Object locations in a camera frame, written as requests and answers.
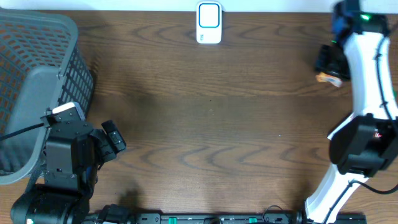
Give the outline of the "orange tissue pack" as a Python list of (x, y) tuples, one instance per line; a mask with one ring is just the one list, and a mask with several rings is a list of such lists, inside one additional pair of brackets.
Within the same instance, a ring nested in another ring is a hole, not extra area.
[(316, 75), (315, 78), (320, 83), (330, 83), (338, 88), (343, 84), (343, 81), (340, 78), (325, 74), (323, 72)]

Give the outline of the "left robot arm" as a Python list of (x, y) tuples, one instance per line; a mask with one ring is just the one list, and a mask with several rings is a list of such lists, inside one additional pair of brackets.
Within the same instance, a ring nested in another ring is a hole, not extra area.
[(50, 128), (45, 164), (31, 175), (25, 192), (11, 208), (13, 223), (132, 223), (128, 209), (106, 205), (90, 213), (90, 199), (104, 163), (126, 149), (113, 121), (96, 129), (87, 121), (44, 116)]

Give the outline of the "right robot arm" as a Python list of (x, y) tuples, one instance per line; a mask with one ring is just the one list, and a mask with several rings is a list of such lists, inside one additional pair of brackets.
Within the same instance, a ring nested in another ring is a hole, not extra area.
[(293, 223), (364, 223), (341, 214), (358, 187), (397, 158), (397, 102), (389, 69), (390, 35), (395, 27), (383, 14), (364, 12), (358, 0), (333, 8), (331, 45), (319, 51), (319, 82), (352, 86), (353, 110), (332, 130), (330, 166)]

